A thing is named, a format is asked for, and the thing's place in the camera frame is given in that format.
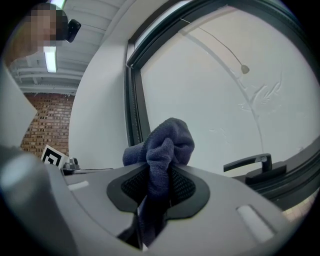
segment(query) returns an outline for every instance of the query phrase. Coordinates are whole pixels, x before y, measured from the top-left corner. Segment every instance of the gray plastic housing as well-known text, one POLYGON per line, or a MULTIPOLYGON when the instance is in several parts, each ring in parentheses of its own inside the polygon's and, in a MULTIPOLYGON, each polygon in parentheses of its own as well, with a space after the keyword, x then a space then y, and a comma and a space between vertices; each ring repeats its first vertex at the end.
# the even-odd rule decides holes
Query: gray plastic housing
MULTIPOLYGON (((134 214, 116 209, 106 190, 113 179, 143 165, 64 177, 56 166, 13 150, 0 157, 0 186, 17 219, 56 254, 142 255, 142 251, 116 238, 130 227, 134 214), (70 189, 70 185, 83 182, 86 185, 70 189)), ((210 198, 195 216, 169 220, 144 254, 270 255, 294 231, 276 206, 243 183, 189 166, 174 167, 203 179, 209 186, 210 198), (254 209, 259 219, 255 221, 272 233, 269 240, 257 239, 252 231, 257 222, 245 222, 238 211, 241 206, 254 209)))

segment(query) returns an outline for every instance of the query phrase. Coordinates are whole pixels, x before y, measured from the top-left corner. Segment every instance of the white wall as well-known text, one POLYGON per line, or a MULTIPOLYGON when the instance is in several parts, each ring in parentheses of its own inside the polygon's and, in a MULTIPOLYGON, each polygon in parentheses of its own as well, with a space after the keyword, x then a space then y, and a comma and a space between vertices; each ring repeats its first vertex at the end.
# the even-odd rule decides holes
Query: white wall
POLYGON ((272 26, 232 7, 185 27, 141 75, 151 130, 169 117, 184 120, 195 141, 191 166, 222 174, 223 165, 256 154, 283 161, 319 136, 320 87, 304 57, 272 26))
POLYGON ((0 63, 0 145, 20 147, 37 110, 24 96, 3 61, 0 63))
POLYGON ((128 39, 166 0, 136 0, 89 63, 75 95, 69 155, 82 168, 118 168, 128 147, 124 71, 128 39))

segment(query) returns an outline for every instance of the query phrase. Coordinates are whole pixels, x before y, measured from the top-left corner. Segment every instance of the black frame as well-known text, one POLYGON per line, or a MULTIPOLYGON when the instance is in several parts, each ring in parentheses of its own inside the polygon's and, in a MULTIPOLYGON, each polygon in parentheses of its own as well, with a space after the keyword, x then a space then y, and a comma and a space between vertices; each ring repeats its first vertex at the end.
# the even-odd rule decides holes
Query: black frame
MULTIPOLYGON (((141 68, 156 51, 179 30, 198 18, 226 5, 258 16, 288 37, 303 54, 320 82, 320 67, 312 45, 301 24, 290 12, 268 0, 193 0, 171 13, 160 22, 134 50, 139 36, 166 9, 178 1, 170 1, 153 13, 128 41, 128 59, 125 65, 125 110, 129 146, 146 140, 150 133, 141 68)), ((289 209, 310 196, 320 186, 320 137, 297 155, 284 161, 285 174, 268 181, 249 185, 274 202, 282 210, 289 209)), ((234 179, 245 183, 245 175, 234 179)))
MULTIPOLYGON (((315 19, 318 18, 318 9, 310 8, 312 6, 312 2, 307 0, 303 3, 290 0, 283 1, 288 1, 288 6, 296 15, 298 15, 299 19, 303 21, 305 29, 311 32, 311 34, 309 34, 309 37, 312 38, 313 42, 316 45, 316 43, 318 42, 318 35, 312 33, 314 31, 317 31, 316 28, 318 28, 318 24, 315 24, 315 19)), ((2 51, 4 49, 6 41, 8 40, 18 22, 25 16, 25 14, 33 5, 40 2, 44 2, 44 0, 22 1, 19 2, 19 8, 17 8, 17 3, 15 1, 9 1, 6 3, 7 9, 14 10, 14 12, 12 13, 12 15, 3 16, 3 24, 5 25, 2 26, 3 36, 0 39, 0 47, 2 51)), ((312 151, 307 151, 302 157, 307 158, 307 156, 310 156, 311 154, 312 151)), ((317 251, 319 239, 317 235, 314 235, 314 233, 311 232, 311 230, 314 231, 315 228, 318 227, 317 225, 319 225, 319 206, 320 196, 315 199, 310 212, 305 217, 299 228, 292 235, 292 237, 288 240, 288 242, 284 244, 278 252, 275 252, 276 255, 285 255, 286 253, 300 252, 302 248, 301 244, 303 244, 304 242, 308 244, 307 247, 303 248, 304 253, 313 253, 317 251)), ((5 220, 7 224, 3 229, 5 235, 2 236, 2 248, 4 251, 6 251, 7 249, 10 250, 13 254, 19 254, 21 252, 33 252, 39 255, 52 255, 52 251, 49 251, 44 244, 40 243, 38 240, 35 240, 35 238, 22 226, 21 222, 15 217, 14 213, 9 210, 3 196, 0 196, 0 208, 2 219, 5 220), (24 242, 23 246, 13 246, 13 242, 17 243, 20 241, 24 242)))

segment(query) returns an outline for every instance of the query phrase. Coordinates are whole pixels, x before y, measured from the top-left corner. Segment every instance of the black window handle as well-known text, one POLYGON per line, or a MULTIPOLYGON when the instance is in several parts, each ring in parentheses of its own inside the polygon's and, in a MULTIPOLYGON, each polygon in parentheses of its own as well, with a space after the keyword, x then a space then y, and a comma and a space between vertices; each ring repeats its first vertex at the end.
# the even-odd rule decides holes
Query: black window handle
POLYGON ((254 163, 262 163, 262 172, 268 172, 272 170, 272 160, 270 154, 257 154, 254 156, 250 156, 247 158, 243 158, 231 163, 228 163, 223 166, 223 172, 230 171, 232 169, 241 167, 241 166, 247 166, 254 163))
POLYGON ((245 175, 246 184, 251 185, 259 182, 265 182, 287 172, 287 165, 284 162, 276 162, 272 164, 270 154, 257 154, 228 163, 223 166, 223 172, 259 162, 262 163, 262 168, 248 172, 245 175))

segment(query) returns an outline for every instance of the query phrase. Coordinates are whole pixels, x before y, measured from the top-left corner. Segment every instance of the ceiling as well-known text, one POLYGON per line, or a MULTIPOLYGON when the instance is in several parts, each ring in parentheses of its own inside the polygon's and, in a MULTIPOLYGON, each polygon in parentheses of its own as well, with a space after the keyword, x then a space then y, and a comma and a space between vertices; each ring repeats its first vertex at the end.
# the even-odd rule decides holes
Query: ceiling
POLYGON ((75 94, 80 80, 99 46, 113 31, 135 0, 67 0, 69 20, 81 23, 72 43, 57 47, 57 72, 48 73, 45 54, 38 52, 16 60, 10 67, 23 92, 75 94))

